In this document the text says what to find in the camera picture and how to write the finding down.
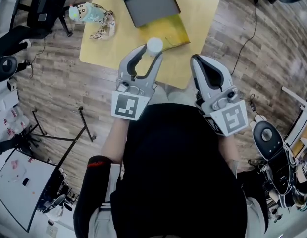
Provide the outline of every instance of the yellow paper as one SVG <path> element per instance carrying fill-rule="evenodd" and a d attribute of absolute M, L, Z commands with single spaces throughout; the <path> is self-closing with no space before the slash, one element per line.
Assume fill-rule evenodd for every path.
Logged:
<path fill-rule="evenodd" d="M 162 39 L 164 51 L 190 43 L 188 33 L 178 14 L 152 21 L 138 29 L 144 42 L 151 37 Z"/>

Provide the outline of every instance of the toy figure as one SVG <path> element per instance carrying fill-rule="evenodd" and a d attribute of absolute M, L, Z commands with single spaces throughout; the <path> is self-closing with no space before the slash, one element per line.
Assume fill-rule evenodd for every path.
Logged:
<path fill-rule="evenodd" d="M 115 34 L 115 18 L 111 10 L 106 10 L 95 3 L 83 3 L 70 6 L 69 17 L 78 22 L 97 22 L 101 26 L 92 39 L 109 39 Z"/>

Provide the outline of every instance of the wooden table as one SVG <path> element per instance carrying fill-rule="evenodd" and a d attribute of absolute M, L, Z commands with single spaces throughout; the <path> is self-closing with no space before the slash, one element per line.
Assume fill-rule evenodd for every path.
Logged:
<path fill-rule="evenodd" d="M 181 18 L 191 43 L 164 52 L 164 60 L 157 81 L 185 89 L 191 78 L 190 58 L 200 54 L 213 21 L 219 0 L 177 0 Z M 93 0 L 115 14 L 117 28 L 109 40 L 93 40 L 98 23 L 86 23 L 81 45 L 80 60 L 118 70 L 121 60 L 134 48 L 143 45 L 138 29 L 135 28 L 123 0 Z M 146 57 L 137 67 L 137 73 L 144 75 L 152 62 Z"/>

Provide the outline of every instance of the black headrest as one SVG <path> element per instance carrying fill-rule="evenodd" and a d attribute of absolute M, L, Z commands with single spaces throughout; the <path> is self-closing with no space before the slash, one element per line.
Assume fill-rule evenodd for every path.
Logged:
<path fill-rule="evenodd" d="M 265 129 L 269 129 L 271 131 L 271 138 L 268 141 L 265 141 L 262 138 L 262 133 Z M 253 136 L 260 153 L 267 160 L 270 160 L 283 148 L 283 140 L 279 131 L 275 128 L 275 126 L 267 121 L 260 121 L 256 124 L 254 127 Z"/>
<path fill-rule="evenodd" d="M 18 67 L 17 59 L 13 56 L 0 58 L 0 82 L 12 77 Z"/>

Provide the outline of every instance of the black cable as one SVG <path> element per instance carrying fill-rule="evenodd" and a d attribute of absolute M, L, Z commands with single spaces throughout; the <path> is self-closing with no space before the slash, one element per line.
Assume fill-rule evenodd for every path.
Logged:
<path fill-rule="evenodd" d="M 237 57 L 237 60 L 236 60 L 235 66 L 234 66 L 234 70 L 233 70 L 233 72 L 231 73 L 231 75 L 233 75 L 234 72 L 235 72 L 235 69 L 236 69 L 236 66 L 237 66 L 237 63 L 238 63 L 238 60 L 239 60 L 239 56 L 241 55 L 241 52 L 242 52 L 244 46 L 245 46 L 246 43 L 247 43 L 248 41 L 250 41 L 250 40 L 255 36 L 255 34 L 256 34 L 256 29 L 257 29 L 257 14 L 256 14 L 256 5 L 255 5 L 255 4 L 254 4 L 254 8 L 255 8 L 255 21 L 256 21 L 254 34 L 253 34 L 253 36 L 251 36 L 249 39 L 246 40 L 246 42 L 245 42 L 244 45 L 242 46 L 241 50 L 239 51 L 239 54 L 238 54 L 238 57 Z"/>
<path fill-rule="evenodd" d="M 40 53 L 36 53 L 34 59 L 33 59 L 33 60 L 31 61 L 31 63 L 30 63 L 30 65 L 31 65 L 31 74 L 30 74 L 30 76 L 29 76 L 30 79 L 32 79 L 33 76 L 34 76 L 33 62 L 34 62 L 34 60 L 36 59 L 36 56 L 37 56 L 37 55 L 40 55 L 40 54 L 42 54 L 42 53 L 45 51 L 45 48 L 46 48 L 46 38 L 44 38 L 44 48 L 43 48 L 43 50 L 42 50 Z"/>
<path fill-rule="evenodd" d="M 250 105 L 250 106 L 252 106 L 252 104 L 253 104 L 253 99 L 254 99 L 254 98 L 255 98 L 255 94 L 254 94 L 254 93 L 251 94 L 251 95 L 249 96 L 248 101 L 249 101 L 249 105 Z M 255 111 L 255 112 L 257 113 L 257 115 L 259 115 L 263 120 L 265 120 L 265 119 L 262 117 L 262 115 L 259 114 L 259 113 L 257 112 L 257 109 L 256 109 L 256 108 L 254 108 L 253 111 Z"/>

